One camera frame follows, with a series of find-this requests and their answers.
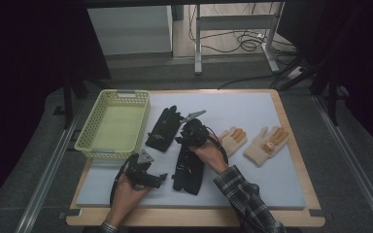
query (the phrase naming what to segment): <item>black device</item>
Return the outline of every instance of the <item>black device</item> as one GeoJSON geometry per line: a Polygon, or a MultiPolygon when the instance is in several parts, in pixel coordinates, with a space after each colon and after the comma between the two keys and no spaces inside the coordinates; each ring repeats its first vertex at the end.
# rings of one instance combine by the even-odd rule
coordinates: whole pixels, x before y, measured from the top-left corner
{"type": "Polygon", "coordinates": [[[110,195],[111,206],[114,201],[114,195],[115,190],[117,189],[118,180],[122,173],[125,173],[126,177],[129,178],[133,188],[137,188],[138,186],[150,186],[159,188],[161,186],[161,184],[166,180],[168,174],[165,173],[158,177],[148,174],[147,170],[150,168],[152,162],[153,158],[144,150],[141,150],[140,153],[134,153],[126,159],[114,179],[114,184],[112,186],[110,195]]]}
{"type": "Polygon", "coordinates": [[[186,147],[201,147],[207,142],[208,137],[210,136],[207,127],[201,123],[197,118],[192,119],[186,123],[181,131],[182,137],[176,137],[175,141],[182,144],[186,147]]]}
{"type": "Polygon", "coordinates": [[[197,118],[184,125],[181,136],[175,138],[175,141],[182,146],[178,155],[175,175],[172,177],[173,188],[177,191],[184,189],[190,194],[197,195],[202,184],[204,163],[188,147],[201,147],[207,140],[210,140],[221,151],[226,163],[228,163],[228,157],[220,142],[210,136],[207,127],[197,118]]]}
{"type": "Polygon", "coordinates": [[[177,106],[174,105],[169,109],[165,108],[153,127],[153,131],[148,133],[148,140],[145,145],[166,152],[181,127],[181,120],[183,119],[181,114],[177,113],[177,106]]]}
{"type": "Polygon", "coordinates": [[[174,190],[197,195],[202,184],[202,176],[204,173],[204,163],[198,156],[190,151],[187,146],[182,145],[180,154],[177,160],[174,180],[174,190]]]}

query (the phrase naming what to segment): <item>white board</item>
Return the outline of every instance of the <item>white board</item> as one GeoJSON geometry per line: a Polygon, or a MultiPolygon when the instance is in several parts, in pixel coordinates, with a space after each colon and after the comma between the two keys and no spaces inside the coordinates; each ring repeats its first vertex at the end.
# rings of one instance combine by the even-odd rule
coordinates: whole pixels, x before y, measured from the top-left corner
{"type": "MultiPolygon", "coordinates": [[[[301,209],[306,206],[288,146],[284,146],[260,168],[243,154],[263,126],[271,129],[274,125],[281,125],[269,93],[151,94],[151,112],[146,132],[153,130],[163,109],[173,105],[177,106],[177,112],[183,117],[189,113],[206,110],[207,113],[198,118],[217,135],[231,126],[243,128],[247,132],[248,142],[229,157],[229,164],[236,165],[250,183],[259,185],[261,198],[269,208],[301,209]]],[[[227,199],[214,184],[213,179],[217,174],[209,166],[205,166],[198,195],[172,188],[171,176],[175,173],[180,148],[175,140],[167,152],[144,146],[155,159],[148,173],[155,176],[168,173],[168,178],[160,188],[153,189],[140,205],[161,208],[229,206],[227,199]]],[[[94,159],[77,199],[77,205],[109,206],[111,186],[121,163],[110,159],[94,159]]]]}

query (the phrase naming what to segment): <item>wooden frame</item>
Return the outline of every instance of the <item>wooden frame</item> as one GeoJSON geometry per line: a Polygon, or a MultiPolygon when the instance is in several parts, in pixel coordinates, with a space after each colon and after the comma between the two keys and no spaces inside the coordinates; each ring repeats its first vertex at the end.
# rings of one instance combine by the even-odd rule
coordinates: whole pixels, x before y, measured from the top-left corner
{"type": "MultiPolygon", "coordinates": [[[[284,106],[280,96],[273,89],[234,89],[234,90],[165,90],[165,91],[150,91],[150,93],[270,93],[274,106],[277,110],[277,115],[281,125],[289,132],[288,147],[292,160],[300,180],[306,207],[303,210],[287,211],[274,210],[271,214],[286,227],[320,227],[325,224],[323,215],[312,215],[314,213],[322,213],[320,203],[316,192],[312,186],[310,177],[305,167],[304,161],[299,151],[293,136],[284,106]]],[[[73,198],[70,209],[81,210],[78,216],[68,216],[66,221],[70,225],[85,225],[95,226],[101,225],[105,216],[109,212],[109,208],[80,208],[76,205],[78,195],[92,159],[89,158],[85,164],[80,182],[78,184],[75,196],[73,198]]],[[[122,223],[122,226],[183,226],[183,227],[238,227],[239,221],[232,208],[217,208],[217,209],[158,209],[158,208],[137,208],[132,211],[122,223]]]]}

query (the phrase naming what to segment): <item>plaid sleeve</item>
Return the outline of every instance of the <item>plaid sleeve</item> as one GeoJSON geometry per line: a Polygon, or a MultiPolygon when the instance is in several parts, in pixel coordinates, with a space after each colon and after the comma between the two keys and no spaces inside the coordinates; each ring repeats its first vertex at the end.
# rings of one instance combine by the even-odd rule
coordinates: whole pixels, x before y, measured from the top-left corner
{"type": "Polygon", "coordinates": [[[119,230],[110,223],[104,221],[99,228],[99,233],[119,233],[119,230]]]}
{"type": "Polygon", "coordinates": [[[244,232],[286,232],[259,196],[259,186],[249,183],[234,165],[214,179],[240,217],[244,232]]]}

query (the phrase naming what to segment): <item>gray floor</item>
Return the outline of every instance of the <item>gray floor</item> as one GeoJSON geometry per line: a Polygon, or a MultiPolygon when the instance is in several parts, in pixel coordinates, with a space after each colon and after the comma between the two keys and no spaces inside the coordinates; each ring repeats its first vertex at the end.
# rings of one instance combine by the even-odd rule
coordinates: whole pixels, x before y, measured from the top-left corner
{"type": "MultiPolygon", "coordinates": [[[[202,76],[193,75],[191,59],[173,60],[168,57],[108,57],[113,79],[105,81],[119,89],[215,89],[222,84],[259,76],[271,75],[262,56],[207,57],[202,76]]],[[[273,78],[254,78],[231,83],[224,88],[269,88],[273,78]]],[[[362,194],[346,160],[338,149],[321,112],[309,94],[307,80],[287,91],[280,91],[289,123],[295,135],[305,165],[325,214],[321,228],[289,229],[289,232],[373,232],[373,211],[362,194]]],[[[76,129],[83,127],[85,117],[101,88],[85,83],[90,91],[85,100],[75,100],[74,106],[83,105],[76,129]]],[[[64,116],[54,115],[57,106],[63,106],[62,90],[47,99],[46,111],[21,160],[0,190],[0,232],[15,232],[19,221],[50,162],[59,139],[64,133],[64,116]]],[[[339,129],[356,154],[365,174],[373,184],[373,138],[355,120],[342,101],[337,104],[339,129]]],[[[60,161],[50,183],[48,195],[31,232],[93,232],[91,227],[69,226],[62,216],[68,210],[85,157],[73,151],[74,138],[60,161]]],[[[231,229],[208,228],[131,228],[129,232],[231,232],[231,229]]]]}

